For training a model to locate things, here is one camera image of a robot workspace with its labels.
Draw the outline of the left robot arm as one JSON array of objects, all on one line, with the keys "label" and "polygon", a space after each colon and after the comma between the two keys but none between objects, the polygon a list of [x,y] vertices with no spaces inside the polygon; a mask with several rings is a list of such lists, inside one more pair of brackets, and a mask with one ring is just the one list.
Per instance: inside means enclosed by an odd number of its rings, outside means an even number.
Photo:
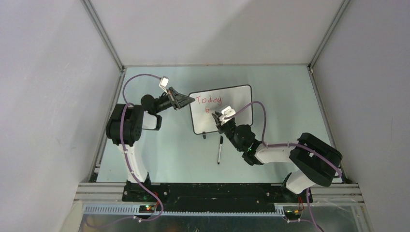
[{"label": "left robot arm", "polygon": [[170,87],[157,98],[144,95],[140,104],[117,103],[114,106],[105,133],[122,153],[127,167],[127,181],[140,183],[134,189],[134,195],[139,200],[148,201],[153,195],[153,188],[144,183],[148,179],[148,170],[136,149],[142,131],[158,131],[162,125],[160,112],[169,108],[177,111],[194,101],[194,98]]}]

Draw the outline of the white board black frame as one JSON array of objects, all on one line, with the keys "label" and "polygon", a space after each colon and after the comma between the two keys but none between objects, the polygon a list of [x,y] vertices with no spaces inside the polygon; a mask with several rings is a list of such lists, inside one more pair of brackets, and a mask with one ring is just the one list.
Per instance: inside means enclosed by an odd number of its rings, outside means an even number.
[{"label": "white board black frame", "polygon": [[217,132],[218,129],[211,114],[215,111],[222,112],[227,106],[236,111],[233,118],[235,118],[237,125],[253,124],[251,105],[240,112],[242,108],[252,102],[252,88],[250,85],[197,91],[190,93],[189,97],[195,98],[195,102],[190,104],[190,114],[193,132],[197,135]]}]

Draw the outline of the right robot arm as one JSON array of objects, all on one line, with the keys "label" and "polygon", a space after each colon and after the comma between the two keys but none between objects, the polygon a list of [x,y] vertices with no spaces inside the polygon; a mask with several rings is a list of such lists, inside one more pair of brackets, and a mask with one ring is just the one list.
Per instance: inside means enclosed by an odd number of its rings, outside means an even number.
[{"label": "right robot arm", "polygon": [[213,112],[212,117],[218,132],[224,134],[234,148],[242,153],[247,164],[253,166],[280,162],[292,163],[297,167],[282,183],[281,195],[287,202],[294,202],[313,185],[328,187],[333,179],[342,177],[342,154],[311,133],[302,133],[295,142],[266,144],[256,139],[250,125],[237,125],[233,115]]}]

